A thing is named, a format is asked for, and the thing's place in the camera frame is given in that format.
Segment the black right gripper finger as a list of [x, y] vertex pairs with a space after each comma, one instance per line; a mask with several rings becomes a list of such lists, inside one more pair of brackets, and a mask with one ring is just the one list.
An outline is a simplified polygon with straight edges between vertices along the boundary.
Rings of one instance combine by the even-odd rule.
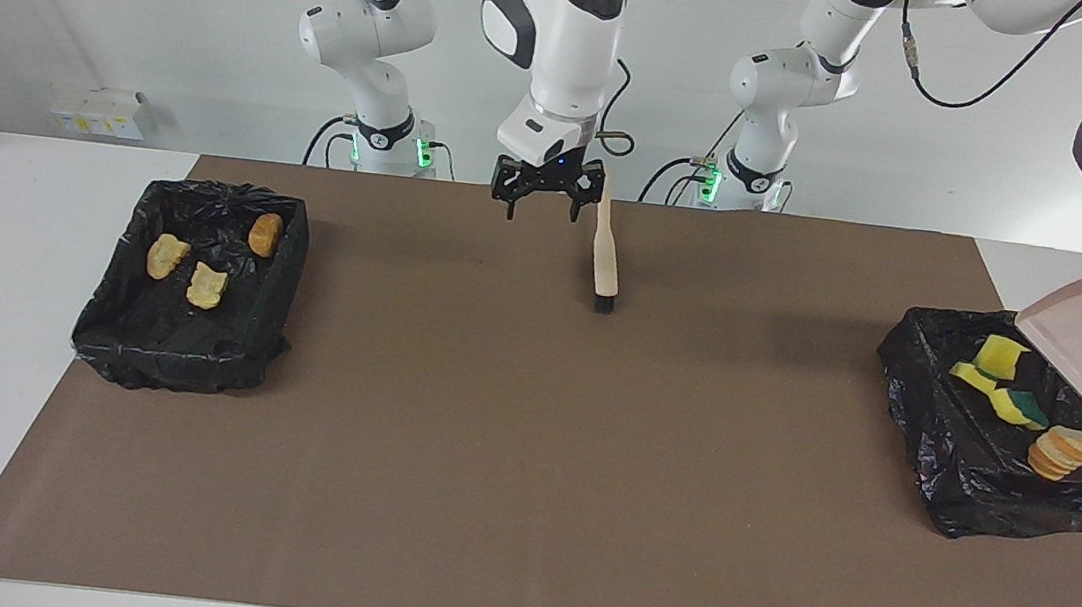
[[506, 217], [514, 221], [516, 204], [538, 189], [540, 171], [537, 167], [520, 164], [494, 164], [492, 192], [493, 201], [506, 204]]
[[569, 207], [569, 220], [576, 224], [579, 221], [580, 212], [588, 206], [599, 204], [606, 187], [607, 174], [605, 171], [583, 169], [581, 175], [573, 179], [570, 192], [571, 204]]

